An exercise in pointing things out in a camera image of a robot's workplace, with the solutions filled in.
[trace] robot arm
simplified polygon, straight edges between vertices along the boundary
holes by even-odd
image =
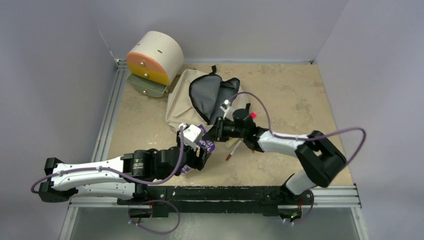
[[[274,133],[277,136],[293,137],[295,140],[281,139],[275,137],[269,129],[256,126],[247,109],[234,111],[226,103],[221,108],[225,117],[218,117],[203,138],[218,142],[240,138],[251,150],[281,153],[298,158],[303,170],[292,175],[284,183],[282,188],[286,192],[297,196],[316,186],[328,187],[346,165],[345,156],[327,138],[316,141],[297,140],[322,136],[320,131],[304,135]]]
[[[182,127],[184,147],[176,176],[181,174],[185,165],[202,170],[211,155],[204,146],[196,144],[203,136],[199,127],[187,124],[182,124]],[[44,171],[46,175],[55,175],[40,184],[38,195],[44,202],[65,202],[73,197],[132,199],[135,183],[116,172],[148,182],[167,178],[176,168],[180,155],[180,138],[177,137],[176,141],[177,146],[169,149],[136,150],[134,153],[100,162],[66,164],[55,157],[48,158]]]

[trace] tabletop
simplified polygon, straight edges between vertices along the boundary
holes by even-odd
[[[184,69],[209,73],[213,64],[185,64]],[[303,64],[217,64],[216,74],[223,79],[238,78],[246,92],[265,104],[274,132],[310,134],[335,131],[336,124],[317,65]],[[118,117],[109,147],[108,159],[135,150],[168,149],[176,146],[176,133],[165,122],[168,96],[151,98],[137,92],[129,83],[124,86]],[[257,113],[257,126],[268,128],[261,105],[249,97],[250,110]],[[342,152],[338,136],[329,138]],[[299,161],[280,153],[252,152],[241,144],[229,161],[232,148],[217,142],[204,169],[195,169],[172,177],[163,185],[179,186],[271,186],[282,185],[302,169]],[[333,186],[352,185],[348,168],[333,180]]]

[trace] glass panel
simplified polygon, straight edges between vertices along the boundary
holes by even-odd
[[[168,235],[149,233],[128,224],[126,208],[80,208],[72,240],[359,240],[350,208],[315,208],[294,227],[279,217],[261,214],[182,213],[177,230]],[[157,231],[172,229],[177,214],[147,219],[144,226]]]

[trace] black base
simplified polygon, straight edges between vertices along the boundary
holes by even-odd
[[[290,217],[297,209],[280,209],[278,206],[309,205],[304,192],[299,196],[287,194],[281,186],[148,186],[151,199],[162,199],[174,204],[180,213],[262,214]],[[118,200],[118,205],[141,205],[147,199]],[[175,210],[162,202],[153,205],[154,218],[166,218]]]

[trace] gray backpack lining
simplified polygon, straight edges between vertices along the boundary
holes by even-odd
[[[240,80],[231,78],[228,81],[214,73],[203,75],[190,84],[188,95],[198,114],[213,125],[217,117],[224,116],[220,105],[239,92]]]

